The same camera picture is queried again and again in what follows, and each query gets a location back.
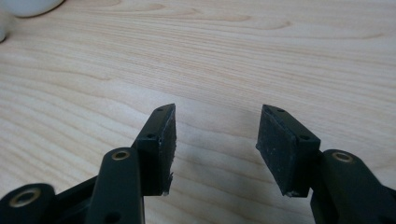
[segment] wooden table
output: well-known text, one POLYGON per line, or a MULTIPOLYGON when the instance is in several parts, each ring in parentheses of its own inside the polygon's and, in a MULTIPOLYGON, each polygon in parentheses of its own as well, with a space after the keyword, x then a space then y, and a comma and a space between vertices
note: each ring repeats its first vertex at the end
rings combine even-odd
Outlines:
POLYGON ((147 223, 314 223, 255 149, 262 104, 396 189, 394 1, 67 0, 0 44, 0 196, 97 175, 177 105, 174 182, 147 223))

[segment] wood grain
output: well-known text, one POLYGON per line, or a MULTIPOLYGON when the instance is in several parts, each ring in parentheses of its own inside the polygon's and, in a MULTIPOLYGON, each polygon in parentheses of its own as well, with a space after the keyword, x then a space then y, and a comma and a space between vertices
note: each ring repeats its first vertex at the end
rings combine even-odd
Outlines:
POLYGON ((67 0, 0 44, 0 195, 57 192, 177 105, 170 195, 147 223, 314 223, 255 149, 262 104, 396 189, 393 1, 67 0))

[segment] screw hole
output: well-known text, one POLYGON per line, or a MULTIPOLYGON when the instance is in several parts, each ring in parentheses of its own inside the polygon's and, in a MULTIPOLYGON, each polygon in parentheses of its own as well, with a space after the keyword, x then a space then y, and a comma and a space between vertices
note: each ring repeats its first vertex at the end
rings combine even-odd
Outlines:
POLYGON ((11 207, 23 207, 29 203, 34 202, 40 196, 40 189, 27 189, 9 201, 9 206, 11 207))
POLYGON ((105 223, 117 223, 121 219, 121 215, 118 212, 112 212, 107 214, 105 217, 105 223))
POLYGON ((337 160, 343 161, 343 162, 352 162, 353 161, 353 158, 344 152, 334 152, 332 154, 332 156, 334 158, 336 158, 337 160))
POLYGON ((124 159, 126 159, 128 157, 129 157, 129 152, 125 151, 125 150, 115 152, 111 156, 111 158, 113 158, 113 160, 115 160, 115 161, 121 161, 121 160, 124 160, 124 159))
POLYGON ((309 136, 306 136, 306 135, 300 135, 300 138, 301 138, 301 139, 304 139, 304 140, 309 140, 309 139, 310 139, 310 137, 309 137, 309 136))

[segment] light wood surface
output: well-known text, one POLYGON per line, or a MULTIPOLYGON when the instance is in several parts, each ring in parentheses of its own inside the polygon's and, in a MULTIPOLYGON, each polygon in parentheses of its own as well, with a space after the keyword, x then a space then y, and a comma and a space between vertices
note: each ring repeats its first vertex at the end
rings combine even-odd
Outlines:
POLYGON ((57 192, 177 105, 167 197, 147 223, 314 223, 255 149, 262 104, 396 189, 396 2, 67 0, 0 44, 0 196, 57 192))

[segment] white object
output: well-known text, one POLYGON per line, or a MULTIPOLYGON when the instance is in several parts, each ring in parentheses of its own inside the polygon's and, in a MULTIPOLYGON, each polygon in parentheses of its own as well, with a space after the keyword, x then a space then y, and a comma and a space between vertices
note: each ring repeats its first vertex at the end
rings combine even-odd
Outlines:
POLYGON ((32 17, 59 6, 63 0, 0 0, 0 6, 18 17, 32 17))

